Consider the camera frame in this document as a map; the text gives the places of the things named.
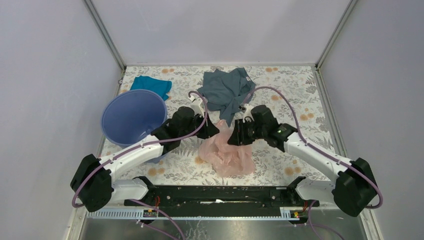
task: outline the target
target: gray wall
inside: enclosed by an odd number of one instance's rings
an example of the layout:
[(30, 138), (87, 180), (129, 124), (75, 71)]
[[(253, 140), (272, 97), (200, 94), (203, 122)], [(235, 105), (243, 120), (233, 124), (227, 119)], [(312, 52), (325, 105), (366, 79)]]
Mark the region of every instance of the gray wall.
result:
[(93, 0), (129, 64), (315, 63), (349, 0)]
[(360, 0), (322, 75), (351, 158), (368, 160), (383, 196), (385, 240), (422, 239), (424, 1)]
[(59, 240), (120, 70), (83, 1), (0, 4), (0, 238)]

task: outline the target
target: pink plastic bag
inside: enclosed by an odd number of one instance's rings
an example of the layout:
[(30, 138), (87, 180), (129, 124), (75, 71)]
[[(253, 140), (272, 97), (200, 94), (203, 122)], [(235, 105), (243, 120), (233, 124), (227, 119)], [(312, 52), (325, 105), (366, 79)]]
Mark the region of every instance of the pink plastic bag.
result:
[(211, 163), (221, 177), (253, 173), (255, 164), (252, 160), (252, 147), (229, 145), (227, 141), (232, 131), (225, 120), (220, 120), (215, 126), (219, 129), (219, 133), (200, 145), (199, 157)]

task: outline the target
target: table surface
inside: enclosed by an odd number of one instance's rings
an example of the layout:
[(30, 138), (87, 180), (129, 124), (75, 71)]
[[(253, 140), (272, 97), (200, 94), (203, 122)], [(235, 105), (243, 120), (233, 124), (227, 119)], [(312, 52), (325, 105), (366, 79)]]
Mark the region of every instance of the table surface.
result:
[[(229, 72), (236, 66), (129, 66), (126, 69), (119, 93), (129, 91), (134, 78), (149, 76), (172, 81), (169, 99), (165, 101), (168, 117), (181, 106), (188, 106), (187, 94), (202, 86), (203, 73), (219, 69)], [(250, 78), (257, 86), (271, 86), (279, 89), (293, 105), (299, 119), (302, 133), (313, 142), (334, 151), (329, 127), (325, 119), (320, 96), (310, 66), (245, 66)], [(275, 92), (259, 90), (253, 96), (252, 105), (267, 105), (279, 123), (295, 126), (294, 118)], [(213, 123), (219, 121), (219, 112), (210, 112)], [(235, 119), (242, 116), (239, 112)], [(155, 185), (238, 185), (238, 186), (286, 186), (298, 176), (313, 180), (327, 178), (318, 170), (297, 157), (269, 147), (263, 140), (252, 144), (252, 158), (256, 170), (249, 175), (220, 177), (212, 165), (198, 156), (201, 139), (184, 139), (179, 148), (166, 155), (159, 163), (144, 163), (126, 172), (121, 179), (147, 176)], [(108, 140), (105, 141), (102, 156), (121, 150)]]

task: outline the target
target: teal towel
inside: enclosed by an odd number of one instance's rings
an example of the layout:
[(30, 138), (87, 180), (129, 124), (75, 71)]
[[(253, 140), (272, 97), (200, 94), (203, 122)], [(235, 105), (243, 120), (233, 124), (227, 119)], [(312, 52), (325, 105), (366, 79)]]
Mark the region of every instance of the teal towel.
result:
[(146, 89), (157, 93), (164, 101), (169, 98), (167, 93), (171, 90), (172, 82), (151, 78), (149, 76), (138, 76), (134, 79), (131, 89)]

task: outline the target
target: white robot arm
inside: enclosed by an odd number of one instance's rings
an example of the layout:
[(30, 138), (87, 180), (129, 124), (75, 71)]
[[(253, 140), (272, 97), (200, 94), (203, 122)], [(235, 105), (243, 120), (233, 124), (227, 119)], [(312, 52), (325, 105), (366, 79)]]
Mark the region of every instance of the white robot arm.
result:
[[(145, 197), (149, 187), (142, 179), (120, 180), (118, 178), (128, 170), (177, 148), (181, 140), (145, 144), (174, 139), (192, 132), (204, 118), (200, 103), (198, 98), (193, 101), (191, 107), (181, 107), (172, 118), (155, 129), (151, 135), (126, 149), (100, 158), (93, 155), (86, 156), (72, 179), (71, 188), (74, 191), (95, 168), (110, 162), (96, 172), (92, 176), (93, 179), (87, 182), (79, 193), (79, 198), (87, 210), (94, 212), (107, 203), (128, 199), (139, 200)], [(353, 161), (338, 156), (311, 141), (309, 145), (305, 144), (296, 128), (286, 123), (279, 124), (265, 105), (247, 106), (245, 109), (247, 111), (243, 119), (235, 121), (234, 131), (228, 144), (249, 145), (256, 139), (264, 139), (271, 147), (304, 160), (328, 177), (328, 181), (298, 177), (287, 186), (295, 189), (302, 200), (334, 203), (348, 215), (357, 216), (376, 196), (376, 191), (362, 177), (340, 164), (343, 162), (345, 165), (356, 168), (375, 183), (370, 166), (365, 160), (359, 158)], [(196, 136), (206, 139), (218, 132), (210, 119), (207, 119), (206, 124)], [(329, 160), (310, 145), (333, 156), (339, 162)]]

